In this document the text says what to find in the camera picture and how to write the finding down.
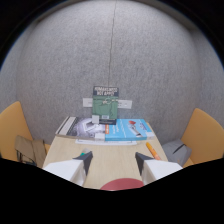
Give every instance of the chair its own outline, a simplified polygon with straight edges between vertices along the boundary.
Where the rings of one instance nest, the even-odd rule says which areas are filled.
[[[192,149],[183,167],[220,159],[224,154],[224,130],[210,115],[196,108],[181,141]]]
[[[0,153],[3,159],[18,161],[14,146],[17,135],[33,140],[19,101],[0,114]],[[46,153],[49,148],[50,145],[45,144]]]

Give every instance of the red object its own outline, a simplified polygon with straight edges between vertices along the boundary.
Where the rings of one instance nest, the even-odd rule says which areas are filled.
[[[132,179],[132,178],[122,178],[110,181],[109,183],[105,184],[100,190],[111,190],[111,191],[118,191],[118,190],[126,190],[126,189],[135,189],[143,187],[143,182],[140,180]]]
[[[135,124],[136,122],[134,122],[134,121],[129,121],[129,123],[130,123],[130,124]]]

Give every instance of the orange pen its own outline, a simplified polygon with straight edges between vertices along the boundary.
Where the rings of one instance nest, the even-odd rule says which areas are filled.
[[[149,151],[152,153],[153,157],[157,160],[161,160],[155,149],[149,144],[149,142],[146,142],[146,146],[149,149]]]

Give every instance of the book cover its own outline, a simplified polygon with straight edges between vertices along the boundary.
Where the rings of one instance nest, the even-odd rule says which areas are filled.
[[[144,119],[117,119],[116,125],[109,125],[106,141],[139,141],[155,135]]]
[[[118,97],[117,87],[94,86],[92,114],[99,116],[100,124],[116,124]]]
[[[93,124],[92,118],[67,117],[56,132],[57,136],[95,140],[105,135],[105,125]]]

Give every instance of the wooden table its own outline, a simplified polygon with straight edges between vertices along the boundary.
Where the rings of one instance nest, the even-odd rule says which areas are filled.
[[[104,184],[119,178],[142,180],[135,153],[139,152],[153,157],[146,147],[147,141],[153,146],[163,161],[168,161],[157,137],[153,140],[137,141],[137,145],[129,146],[83,145],[76,144],[75,141],[76,139],[56,136],[49,149],[43,168],[49,163],[78,157],[82,150],[87,148],[92,151],[93,158],[83,185],[85,188],[100,189]]]

